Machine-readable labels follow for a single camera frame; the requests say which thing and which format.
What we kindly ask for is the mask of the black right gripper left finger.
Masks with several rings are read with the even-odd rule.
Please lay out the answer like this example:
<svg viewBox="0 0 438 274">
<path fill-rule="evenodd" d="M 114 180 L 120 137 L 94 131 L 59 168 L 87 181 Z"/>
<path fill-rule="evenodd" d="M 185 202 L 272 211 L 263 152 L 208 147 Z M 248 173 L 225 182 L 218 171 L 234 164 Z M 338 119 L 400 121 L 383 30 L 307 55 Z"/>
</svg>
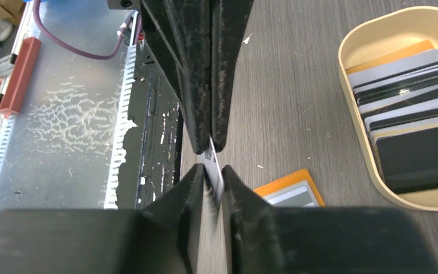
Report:
<svg viewBox="0 0 438 274">
<path fill-rule="evenodd" d="M 195 273 L 205 170 L 143 209 L 0 212 L 0 273 Z"/>
</svg>

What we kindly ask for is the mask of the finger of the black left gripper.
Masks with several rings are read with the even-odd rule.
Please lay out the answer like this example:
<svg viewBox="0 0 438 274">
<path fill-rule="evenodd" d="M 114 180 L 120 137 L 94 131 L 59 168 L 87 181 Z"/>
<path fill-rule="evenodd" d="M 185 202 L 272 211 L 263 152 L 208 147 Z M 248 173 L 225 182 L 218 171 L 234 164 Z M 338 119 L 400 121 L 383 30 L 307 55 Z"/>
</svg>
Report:
<svg viewBox="0 0 438 274">
<path fill-rule="evenodd" d="M 212 2 L 211 136 L 217 152 L 227 141 L 236 63 L 253 3 Z"/>
<path fill-rule="evenodd" d="M 210 137 L 210 1 L 141 1 L 145 42 L 180 102 L 195 154 Z"/>
</svg>

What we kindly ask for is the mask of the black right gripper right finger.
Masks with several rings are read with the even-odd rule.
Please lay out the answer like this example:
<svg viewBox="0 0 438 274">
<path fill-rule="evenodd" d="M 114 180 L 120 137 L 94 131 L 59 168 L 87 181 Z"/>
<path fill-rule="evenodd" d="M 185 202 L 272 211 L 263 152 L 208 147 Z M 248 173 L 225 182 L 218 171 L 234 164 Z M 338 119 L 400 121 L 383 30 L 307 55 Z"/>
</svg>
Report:
<svg viewBox="0 0 438 274">
<path fill-rule="evenodd" d="M 224 227 L 229 273 L 438 273 L 409 216 L 389 207 L 276 207 L 231 166 Z"/>
</svg>

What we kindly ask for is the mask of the orange leather card holder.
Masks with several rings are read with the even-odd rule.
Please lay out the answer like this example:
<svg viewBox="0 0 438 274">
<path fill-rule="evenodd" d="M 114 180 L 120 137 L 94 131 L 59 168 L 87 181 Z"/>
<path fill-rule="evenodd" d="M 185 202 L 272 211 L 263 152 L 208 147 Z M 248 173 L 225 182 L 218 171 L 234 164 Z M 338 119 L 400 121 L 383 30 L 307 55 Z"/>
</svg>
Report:
<svg viewBox="0 0 438 274">
<path fill-rule="evenodd" d="M 307 169 L 286 175 L 254 192 L 276 207 L 324 207 L 325 203 Z"/>
</svg>

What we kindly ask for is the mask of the beige oval card tray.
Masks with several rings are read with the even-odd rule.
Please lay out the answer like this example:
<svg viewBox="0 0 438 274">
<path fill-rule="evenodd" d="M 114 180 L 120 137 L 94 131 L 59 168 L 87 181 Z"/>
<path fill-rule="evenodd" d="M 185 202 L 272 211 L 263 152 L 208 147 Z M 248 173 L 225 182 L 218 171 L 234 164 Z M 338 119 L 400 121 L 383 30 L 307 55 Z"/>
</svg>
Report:
<svg viewBox="0 0 438 274">
<path fill-rule="evenodd" d="M 352 29 L 338 49 L 339 80 L 355 126 L 372 184 L 386 199 L 409 209 L 438 211 L 438 190 L 397 195 L 384 183 L 376 167 L 366 129 L 354 101 L 346 69 L 429 39 L 438 49 L 438 7 L 414 6 L 394 11 Z"/>
</svg>

